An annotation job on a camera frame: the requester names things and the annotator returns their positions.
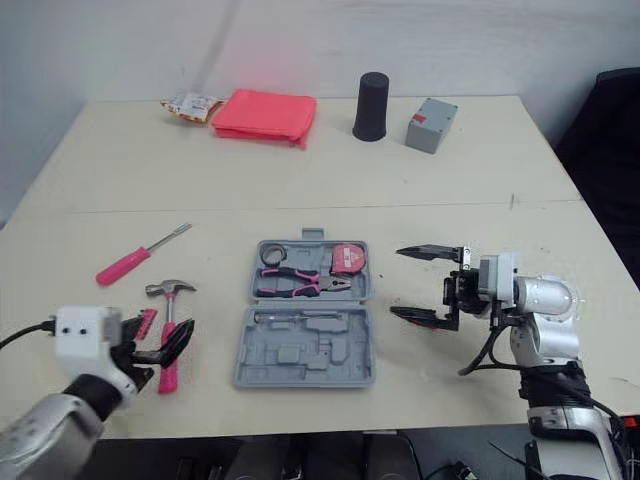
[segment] gray plastic tool case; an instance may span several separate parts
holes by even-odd
[[[240,388],[358,388],[375,380],[371,316],[361,302],[371,295],[369,251],[361,241],[323,240],[322,229],[303,229],[302,240],[269,240],[258,244],[251,274],[251,306],[242,325],[234,383]],[[258,288],[288,290],[301,286],[287,278],[264,278],[260,252],[280,244],[287,258],[280,267],[317,270],[330,275],[335,245],[350,243],[365,252],[366,264],[348,278],[352,286],[318,297],[258,298]],[[257,322],[255,314],[277,316]]]

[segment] white wall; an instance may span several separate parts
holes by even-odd
[[[640,65],[639,0],[2,0],[0,221],[83,102],[253,87],[519,94],[553,142],[596,73]]]

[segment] hammer head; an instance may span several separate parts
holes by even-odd
[[[180,290],[196,291],[193,285],[183,282],[182,280],[164,280],[160,285],[147,285],[144,288],[144,291],[149,297],[155,297],[157,295],[175,295]]]

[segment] red pouch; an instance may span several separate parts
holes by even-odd
[[[221,137],[287,140],[305,148],[315,113],[313,97],[240,89],[213,117],[211,126]]]

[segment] white table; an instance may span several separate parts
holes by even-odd
[[[181,388],[159,396],[152,380],[108,422],[109,437],[523,422],[517,375],[456,376],[483,343],[485,321],[465,315],[452,333],[388,313],[396,304],[439,305],[453,266],[395,249],[469,243],[476,259],[515,250],[521,273],[553,272],[579,286],[587,302],[578,330],[594,396],[620,413],[637,412],[640,296],[624,266],[517,98],[450,101],[460,113],[436,156],[402,146],[421,99],[391,100],[389,134],[373,144],[350,136],[353,100],[320,101],[306,151],[218,139],[174,122],[155,103],[90,104],[0,233],[0,335],[65,303],[120,306],[126,314],[162,309],[144,286],[174,277],[199,288],[178,300],[178,314],[198,322],[181,359]],[[111,260],[185,221],[194,228],[131,274],[107,289],[95,284]],[[351,391],[237,390],[231,377],[255,245],[299,238],[307,226],[324,227],[329,239],[369,243],[376,383]],[[145,346],[157,342],[160,325]],[[498,353],[510,359],[502,340]],[[0,427],[67,383],[50,338],[31,334],[7,347]]]

